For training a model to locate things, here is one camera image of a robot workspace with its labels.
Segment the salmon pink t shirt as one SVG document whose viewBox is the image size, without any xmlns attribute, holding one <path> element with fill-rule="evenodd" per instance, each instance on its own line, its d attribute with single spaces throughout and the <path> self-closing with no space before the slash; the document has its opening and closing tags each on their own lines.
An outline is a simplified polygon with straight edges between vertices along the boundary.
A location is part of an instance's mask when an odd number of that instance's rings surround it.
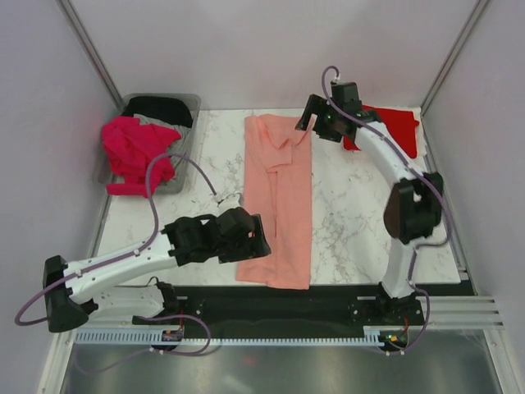
<svg viewBox="0 0 525 394">
<path fill-rule="evenodd" d="M 271 253 L 238 264 L 236 279 L 307 290 L 312 259 L 312 139 L 298 119 L 271 114 L 244 120 L 244 207 L 257 213 Z"/>
</svg>

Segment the grey plastic bin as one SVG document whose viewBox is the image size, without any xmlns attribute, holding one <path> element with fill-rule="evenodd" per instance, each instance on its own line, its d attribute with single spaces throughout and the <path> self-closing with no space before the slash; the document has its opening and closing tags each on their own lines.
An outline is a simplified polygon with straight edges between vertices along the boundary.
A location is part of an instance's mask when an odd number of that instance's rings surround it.
<svg viewBox="0 0 525 394">
<path fill-rule="evenodd" d="M 192 117 L 194 119 L 193 125 L 191 126 L 191 136 L 189 138 L 189 148 L 187 150 L 187 154 L 183 155 L 183 154 L 178 154 L 178 153 L 173 153 L 173 152 L 167 152 L 167 153 L 171 153 L 172 154 L 172 156 L 170 158 L 168 158 L 168 159 L 171 161 L 171 164 L 172 164 L 172 166 L 173 166 L 173 168 L 174 168 L 174 170 L 176 172 L 175 176 L 169 181 L 162 182 L 155 190 L 152 190 L 152 192 L 158 192 L 159 194 L 161 194 L 161 193 L 164 193 L 164 194 L 177 194 L 177 193 L 182 191 L 182 189 L 184 187 L 184 183 L 185 183 L 185 178 L 186 178 L 186 174 L 187 174 L 187 170 L 188 170 L 188 166 L 189 166 L 189 164 L 185 160 L 185 158 L 189 157 L 191 155 L 191 151 L 192 151 L 192 148 L 193 148 L 194 136 L 196 134 L 195 127 L 196 127 L 196 124 L 197 124 L 197 118 L 198 118 L 198 114 L 199 114 L 199 110 L 200 110 L 200 98 L 197 95 L 195 95 L 195 94 L 168 94 L 168 95 L 135 94 L 135 95 L 131 95 L 130 97 L 125 98 L 124 107 L 126 106 L 126 104 L 129 102 L 129 100 L 131 98 L 139 96 L 139 95 L 160 96 L 160 97 L 169 97 L 169 98 L 179 99 L 179 100 L 183 101 L 188 106 L 188 108 L 189 108 L 189 110 L 191 112 L 191 115 L 192 115 Z M 121 115 L 123 109 L 121 110 L 120 114 L 118 116 L 116 116 L 116 117 L 123 117 Z M 109 181 L 107 184 L 109 184 L 109 183 L 122 183 L 124 181 L 124 179 L 121 176 L 116 176 L 116 175 L 114 175 L 112 173 L 108 158 L 107 158 L 107 165 L 109 167 L 109 170 L 110 170 L 111 174 L 113 176 L 118 177 L 120 179 L 119 181 Z"/>
</svg>

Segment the magenta t shirt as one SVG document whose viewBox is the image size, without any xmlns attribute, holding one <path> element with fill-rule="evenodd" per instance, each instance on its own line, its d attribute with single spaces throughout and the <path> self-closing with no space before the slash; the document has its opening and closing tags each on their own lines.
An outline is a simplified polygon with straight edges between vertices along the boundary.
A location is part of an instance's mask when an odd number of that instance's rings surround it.
<svg viewBox="0 0 525 394">
<path fill-rule="evenodd" d="M 171 161 L 163 158 L 153 166 L 150 181 L 146 181 L 148 165 L 181 139 L 180 132 L 172 127 L 143 124 L 137 117 L 116 117 L 103 126 L 101 138 L 112 173 L 124 179 L 122 183 L 107 184 L 110 195 L 146 197 L 146 186 L 155 190 L 176 174 Z"/>
</svg>

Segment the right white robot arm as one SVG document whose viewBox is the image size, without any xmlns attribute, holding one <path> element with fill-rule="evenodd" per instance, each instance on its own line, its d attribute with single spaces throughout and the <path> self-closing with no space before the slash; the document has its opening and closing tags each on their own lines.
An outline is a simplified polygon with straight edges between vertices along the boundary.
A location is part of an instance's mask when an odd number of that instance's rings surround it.
<svg viewBox="0 0 525 394">
<path fill-rule="evenodd" d="M 405 313 L 403 300 L 415 292 L 413 271 L 417 248 L 441 223 L 442 176 L 423 171 L 400 147 L 377 111 L 363 108 L 354 82 L 331 83 L 331 96 L 311 94 L 295 129 L 304 131 L 312 117 L 313 131 L 323 140 L 345 137 L 366 153 L 390 187 L 383 213 L 391 238 L 386 273 L 380 282 L 377 317 L 394 323 Z"/>
</svg>

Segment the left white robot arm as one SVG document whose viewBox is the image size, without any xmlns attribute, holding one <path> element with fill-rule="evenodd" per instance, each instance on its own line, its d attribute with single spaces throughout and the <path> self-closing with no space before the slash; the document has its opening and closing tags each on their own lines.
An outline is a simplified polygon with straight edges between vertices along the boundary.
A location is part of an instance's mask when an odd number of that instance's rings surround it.
<svg viewBox="0 0 525 394">
<path fill-rule="evenodd" d="M 95 319 L 118 316 L 138 325 L 176 321 L 180 302 L 173 285 L 126 282 L 212 258 L 234 263 L 270 253 L 260 215 L 236 207 L 219 216 L 178 218 L 130 251 L 71 262 L 54 256 L 46 260 L 43 272 L 48 330 L 67 332 Z"/>
</svg>

